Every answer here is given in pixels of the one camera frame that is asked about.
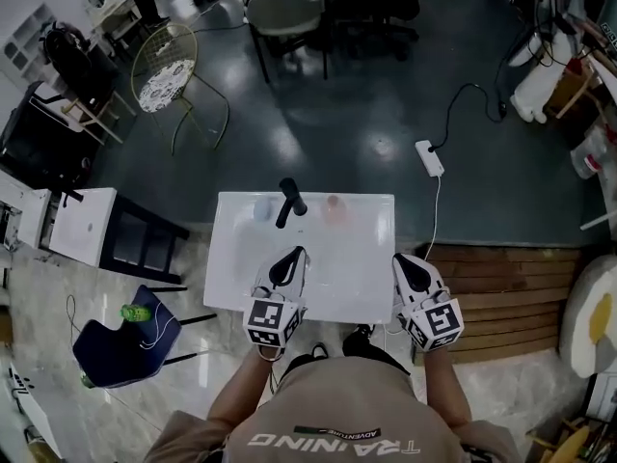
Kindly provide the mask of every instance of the electrical outlet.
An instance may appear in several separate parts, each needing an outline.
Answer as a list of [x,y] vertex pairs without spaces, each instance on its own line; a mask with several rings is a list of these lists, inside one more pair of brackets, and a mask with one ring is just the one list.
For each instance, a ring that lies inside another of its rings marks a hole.
[[416,142],[416,150],[424,163],[424,168],[428,172],[429,177],[441,177],[443,174],[443,165],[440,161],[437,153],[430,151],[432,148],[430,141],[418,141]]

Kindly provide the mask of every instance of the navy chair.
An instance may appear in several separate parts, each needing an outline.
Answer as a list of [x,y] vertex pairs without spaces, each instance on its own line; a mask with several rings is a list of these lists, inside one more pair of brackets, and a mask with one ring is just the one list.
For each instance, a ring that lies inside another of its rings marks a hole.
[[[123,321],[120,329],[112,330],[96,320],[84,326],[73,345],[73,355],[80,367],[98,388],[119,388],[156,375],[161,367],[187,360],[199,355],[190,353],[168,359],[183,325],[201,322],[216,317],[215,313],[178,320],[153,293],[154,291],[182,291],[185,287],[148,288],[140,286],[133,299],[133,305],[148,307],[152,317],[148,321]],[[156,341],[158,322],[159,341],[150,349],[143,343]]]

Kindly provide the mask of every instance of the gold wire chair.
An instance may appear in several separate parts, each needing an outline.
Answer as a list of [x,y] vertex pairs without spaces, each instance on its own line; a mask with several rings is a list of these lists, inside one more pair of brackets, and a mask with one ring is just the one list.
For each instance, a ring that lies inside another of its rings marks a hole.
[[154,115],[155,112],[166,108],[176,100],[186,109],[174,131],[172,154],[174,154],[175,137],[187,116],[191,118],[200,134],[203,134],[191,113],[195,107],[184,96],[186,86],[193,76],[225,102],[225,122],[213,149],[219,146],[228,127],[229,103],[227,98],[195,73],[198,50],[197,38],[191,28],[183,24],[170,23],[146,40],[133,62],[131,70],[133,95],[142,110],[152,115],[163,136],[165,134]]

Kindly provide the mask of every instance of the wooden floor mat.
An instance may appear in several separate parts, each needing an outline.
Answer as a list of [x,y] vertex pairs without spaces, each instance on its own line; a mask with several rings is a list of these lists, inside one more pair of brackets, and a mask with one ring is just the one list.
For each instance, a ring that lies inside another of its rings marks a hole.
[[[514,357],[555,348],[561,308],[581,251],[436,245],[429,262],[458,298],[465,331],[454,362]],[[421,356],[416,359],[421,364]]]

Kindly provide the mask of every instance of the beige t-shirt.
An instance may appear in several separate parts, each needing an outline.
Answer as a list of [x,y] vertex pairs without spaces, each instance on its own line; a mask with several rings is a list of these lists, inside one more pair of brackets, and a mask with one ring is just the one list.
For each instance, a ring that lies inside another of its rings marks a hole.
[[451,430],[417,401],[410,378],[360,357],[295,368],[268,402],[227,435],[175,412],[147,463],[519,463],[507,429],[472,422]]

